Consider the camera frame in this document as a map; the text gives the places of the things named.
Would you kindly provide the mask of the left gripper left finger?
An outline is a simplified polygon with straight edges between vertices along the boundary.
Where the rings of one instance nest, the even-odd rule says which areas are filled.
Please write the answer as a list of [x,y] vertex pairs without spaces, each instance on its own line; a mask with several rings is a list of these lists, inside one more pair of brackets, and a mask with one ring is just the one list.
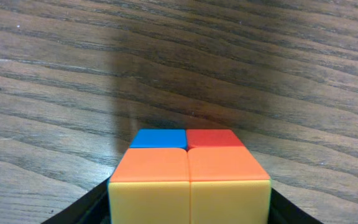
[[110,223],[106,179],[66,209],[42,224],[108,224]]

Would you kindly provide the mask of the multicolour puzzle cube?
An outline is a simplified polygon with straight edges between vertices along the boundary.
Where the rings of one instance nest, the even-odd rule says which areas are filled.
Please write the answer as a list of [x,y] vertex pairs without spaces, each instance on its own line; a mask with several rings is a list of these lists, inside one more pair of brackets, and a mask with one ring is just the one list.
[[266,224],[271,191],[229,129],[141,129],[108,182],[112,224]]

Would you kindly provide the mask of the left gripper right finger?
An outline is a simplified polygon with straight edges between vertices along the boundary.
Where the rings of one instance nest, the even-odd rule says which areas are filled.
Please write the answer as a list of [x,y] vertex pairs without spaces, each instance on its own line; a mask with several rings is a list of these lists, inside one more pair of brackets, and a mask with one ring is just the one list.
[[268,224],[323,224],[272,189]]

